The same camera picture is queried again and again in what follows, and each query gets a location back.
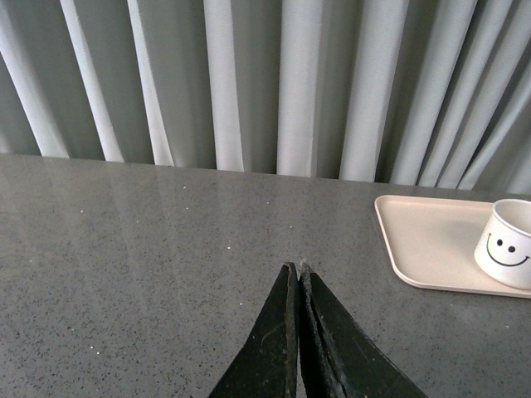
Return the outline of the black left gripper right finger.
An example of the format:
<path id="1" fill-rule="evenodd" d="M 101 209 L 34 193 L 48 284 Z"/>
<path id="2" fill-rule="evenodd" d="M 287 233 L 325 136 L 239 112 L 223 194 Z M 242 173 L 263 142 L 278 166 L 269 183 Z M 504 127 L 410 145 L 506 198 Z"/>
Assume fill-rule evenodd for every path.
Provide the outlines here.
<path id="1" fill-rule="evenodd" d="M 300 360 L 308 397 L 424 397 L 320 276 L 300 266 Z"/>

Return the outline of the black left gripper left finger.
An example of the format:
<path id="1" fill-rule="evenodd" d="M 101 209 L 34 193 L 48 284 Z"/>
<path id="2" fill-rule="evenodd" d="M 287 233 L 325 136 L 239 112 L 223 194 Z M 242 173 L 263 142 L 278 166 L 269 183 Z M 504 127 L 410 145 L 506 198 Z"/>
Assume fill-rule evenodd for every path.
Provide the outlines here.
<path id="1" fill-rule="evenodd" d="M 246 339 L 211 397 L 295 397 L 300 289 L 295 265 L 280 272 Z"/>

